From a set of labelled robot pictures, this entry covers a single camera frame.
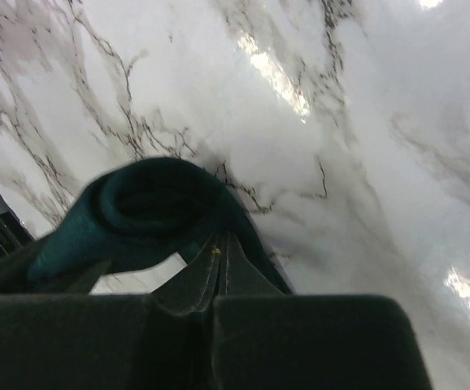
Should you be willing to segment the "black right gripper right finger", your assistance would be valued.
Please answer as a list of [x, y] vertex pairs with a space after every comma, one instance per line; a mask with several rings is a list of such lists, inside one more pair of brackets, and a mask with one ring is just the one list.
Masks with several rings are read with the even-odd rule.
[[220, 247], [212, 370], [219, 389], [429, 389], [411, 322], [378, 295], [285, 295]]

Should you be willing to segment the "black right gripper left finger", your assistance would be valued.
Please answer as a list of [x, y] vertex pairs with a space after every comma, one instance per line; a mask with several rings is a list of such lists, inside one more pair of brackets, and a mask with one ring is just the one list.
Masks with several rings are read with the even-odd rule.
[[0, 260], [0, 389], [217, 389], [220, 241], [151, 294], [92, 294], [104, 261], [30, 284], [38, 243]]

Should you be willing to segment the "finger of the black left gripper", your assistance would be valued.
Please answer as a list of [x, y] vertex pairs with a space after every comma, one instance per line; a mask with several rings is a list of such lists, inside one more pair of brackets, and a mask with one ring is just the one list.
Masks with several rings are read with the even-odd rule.
[[88, 262], [71, 271], [29, 282], [28, 269], [34, 263], [44, 240], [40, 239], [0, 259], [0, 295], [2, 294], [88, 294], [111, 263], [106, 260]]

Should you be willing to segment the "dark green tie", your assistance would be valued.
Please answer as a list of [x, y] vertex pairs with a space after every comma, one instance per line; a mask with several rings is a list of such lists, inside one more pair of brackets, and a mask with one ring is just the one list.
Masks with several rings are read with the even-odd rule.
[[154, 267], [178, 253], [190, 263], [207, 239], [230, 232], [250, 263], [283, 293], [243, 205], [214, 175], [179, 158], [134, 162], [89, 184], [28, 269], [35, 283], [111, 260], [110, 273]]

